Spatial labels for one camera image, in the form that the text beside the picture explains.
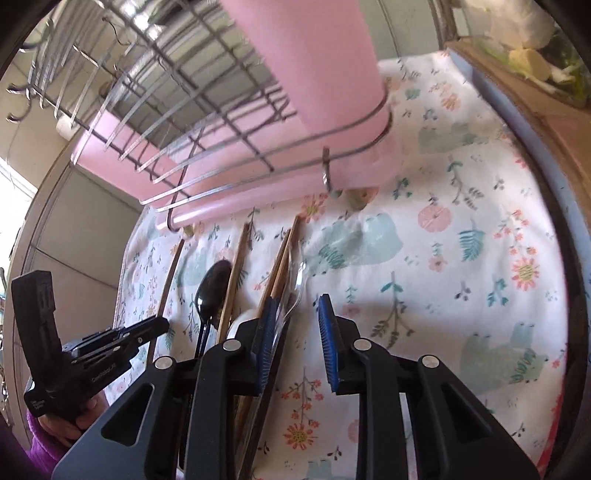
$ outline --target floral tablecloth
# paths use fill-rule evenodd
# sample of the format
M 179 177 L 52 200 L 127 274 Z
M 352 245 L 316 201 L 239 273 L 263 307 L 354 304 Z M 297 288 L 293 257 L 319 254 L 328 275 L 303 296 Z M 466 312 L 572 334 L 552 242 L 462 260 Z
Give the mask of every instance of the floral tablecloth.
M 319 295 L 395 355 L 442 359 L 545 469 L 556 435 L 567 342 L 560 250 L 547 209 L 511 133 L 449 55 L 383 61 L 402 172 L 366 191 L 369 205 L 317 194 L 196 225 L 184 246 L 157 355 L 192 358 L 194 295 L 206 270 L 233 258 L 251 225 L 236 314 L 258 304 L 293 216 L 311 277 L 291 324 L 254 478 L 355 477 L 358 399 L 326 381 Z M 145 210 L 126 250 L 115 324 L 156 311 L 179 235 L 160 235 Z M 214 341 L 214 332 L 209 339 Z M 139 376 L 109 386 L 111 402 Z

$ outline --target metal spoon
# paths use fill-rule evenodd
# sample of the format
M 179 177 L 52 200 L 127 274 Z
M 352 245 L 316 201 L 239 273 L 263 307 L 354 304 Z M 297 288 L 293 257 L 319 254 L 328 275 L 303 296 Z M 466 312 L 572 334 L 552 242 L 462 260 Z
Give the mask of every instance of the metal spoon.
M 219 327 L 218 312 L 226 298 L 226 290 L 230 281 L 232 264 L 228 260 L 220 260 L 207 271 L 195 294 L 195 306 L 200 319 L 199 337 L 195 348 L 195 358 L 203 356 L 209 332 Z
M 293 277 L 293 269 L 291 268 L 292 261 L 291 261 L 291 250 L 289 251 L 290 255 L 290 270 L 288 272 L 288 280 L 285 284 L 285 289 L 283 294 L 281 295 L 280 300 L 280 308 L 278 311 L 278 319 L 277 325 L 275 327 L 275 338 L 273 340 L 273 344 L 276 347 L 277 339 L 285 326 L 285 323 L 289 320 L 291 315 L 296 310 L 296 307 L 300 304 L 301 299 L 304 294 L 304 290 L 306 289 L 306 281 L 308 279 L 308 270 L 307 270 L 307 261 L 304 258 L 301 249 L 301 242 L 298 242 L 298 256 L 300 257 L 300 263 L 298 265 L 297 271 L 295 272 L 295 283 L 293 287 L 290 288 L 292 283 Z

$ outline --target black spoon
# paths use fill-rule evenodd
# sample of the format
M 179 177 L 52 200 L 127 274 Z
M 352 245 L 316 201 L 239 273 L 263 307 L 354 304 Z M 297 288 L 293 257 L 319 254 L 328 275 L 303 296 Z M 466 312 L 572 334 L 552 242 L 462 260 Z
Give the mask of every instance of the black spoon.
M 232 264 L 220 260 L 207 271 L 195 294 L 195 306 L 200 319 L 199 337 L 195 348 L 195 358 L 203 356 L 212 323 L 219 327 L 218 312 L 226 299 L 226 290 L 230 282 Z

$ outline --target food container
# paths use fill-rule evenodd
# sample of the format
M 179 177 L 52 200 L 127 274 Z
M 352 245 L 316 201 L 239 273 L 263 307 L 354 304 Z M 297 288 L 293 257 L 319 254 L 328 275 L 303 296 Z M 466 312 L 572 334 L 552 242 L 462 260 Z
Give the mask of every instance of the food container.
M 534 0 L 462 0 L 474 45 L 507 69 L 576 107 L 591 91 L 589 71 L 564 32 Z

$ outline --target wooden chopstick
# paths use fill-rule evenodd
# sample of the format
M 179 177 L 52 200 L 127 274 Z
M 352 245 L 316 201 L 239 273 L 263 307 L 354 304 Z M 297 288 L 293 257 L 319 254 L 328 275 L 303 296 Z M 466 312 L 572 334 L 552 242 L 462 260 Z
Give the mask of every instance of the wooden chopstick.
M 293 241 L 293 239 L 295 238 L 295 236 L 292 235 L 292 231 L 297 231 L 299 224 L 300 217 L 296 216 L 294 218 L 292 228 L 289 229 L 285 234 L 285 237 L 283 237 L 283 241 L 281 242 L 281 246 L 279 248 L 279 251 L 277 252 L 277 256 L 275 257 L 275 262 L 273 263 L 273 268 L 269 275 L 267 286 L 265 287 L 265 291 L 263 292 L 263 295 L 259 302 L 255 318 L 261 317 L 263 308 L 265 307 L 265 301 L 269 296 L 271 296 L 274 299 L 278 299 L 278 297 L 272 296 L 273 292 L 275 292 L 275 295 L 281 295 L 282 290 L 279 290 L 278 288 L 275 289 L 275 285 L 278 283 L 278 281 L 281 282 L 282 278 L 283 282 L 285 282 L 285 271 L 287 270 L 289 260 L 287 245 L 290 241 Z M 236 439 L 235 445 L 240 444 L 240 439 L 242 438 L 242 433 L 244 431 L 244 427 L 246 426 L 246 420 L 248 418 L 248 414 L 250 413 L 251 405 L 252 397 L 240 397 L 238 401 L 238 408 L 236 410 L 236 416 L 234 418 L 234 434 Z
M 168 269 L 168 275 L 166 276 L 166 281 L 164 282 L 164 288 L 162 289 L 162 296 L 160 297 L 160 303 L 158 303 L 158 311 L 156 315 L 161 317 L 164 315 L 164 309 L 166 308 L 166 299 L 168 298 L 168 292 L 170 292 L 170 287 L 173 284 L 174 272 L 177 269 L 178 259 L 181 256 L 181 252 L 183 251 L 184 247 L 184 238 L 181 238 L 181 241 L 177 245 L 177 250 L 174 253 L 173 261 L 170 264 L 170 268 Z M 148 356 L 146 357 L 146 368 L 154 362 L 154 351 L 156 350 L 156 338 L 150 340 L 150 344 L 148 345 Z
M 277 279 L 275 280 L 275 285 L 273 286 L 273 290 L 271 293 L 271 297 L 273 299 L 276 299 L 277 301 L 279 301 L 279 299 L 281 298 L 283 290 L 286 287 L 286 282 L 288 280 L 290 259 L 289 248 L 293 248 L 293 246 L 297 242 L 300 220 L 301 219 L 299 216 L 295 217 L 294 219 L 294 223 L 289 233 L 289 239 L 287 241 L 288 247 L 283 252 L 280 270 L 277 275 Z M 236 465 L 238 467 L 238 480 L 248 480 L 251 473 L 250 470 L 252 468 L 252 462 L 254 461 L 254 456 L 256 454 L 256 447 L 258 446 L 258 442 L 261 438 L 262 428 L 265 423 L 265 417 L 267 416 L 269 403 L 271 401 L 271 394 L 273 391 L 273 387 L 275 385 L 275 380 L 277 378 L 277 372 L 279 370 L 281 354 L 283 352 L 285 338 L 287 336 L 287 328 L 288 325 L 286 324 L 283 327 L 283 330 L 281 331 L 281 335 L 277 344 L 277 350 L 275 351 L 275 356 L 271 361 L 271 371 L 269 373 L 269 379 L 263 390 L 263 393 L 261 394 L 259 403 L 256 406 L 252 423 L 250 425 L 250 430 L 245 435 L 240 458 L 236 459 Z
M 226 299 L 223 302 L 222 314 L 220 315 L 220 323 L 217 329 L 216 344 L 222 343 L 228 336 L 228 328 L 230 327 L 230 320 L 232 317 L 232 310 L 234 307 L 234 298 L 236 297 L 236 286 L 238 285 L 238 278 L 242 270 L 242 263 L 246 255 L 246 245 L 248 242 L 248 223 L 242 227 L 242 233 L 238 242 L 238 249 L 234 255 L 234 262 L 232 263 L 232 272 L 230 273 L 230 280 L 228 282 L 228 289 L 226 290 Z
M 295 240 L 297 240 L 298 230 L 300 228 L 301 217 L 296 216 L 294 218 L 294 222 L 291 225 L 291 229 L 286 234 L 287 238 L 287 247 L 283 250 L 283 256 L 281 257 L 281 265 L 279 267 L 279 272 L 277 272 L 277 278 L 275 280 L 275 284 L 273 285 L 273 289 L 271 291 L 271 298 L 279 301 L 281 295 L 283 294 L 283 289 L 285 288 L 285 284 L 287 282 L 287 274 L 289 272 L 289 262 L 290 262 L 290 249 L 293 250 L 293 246 L 295 245 Z

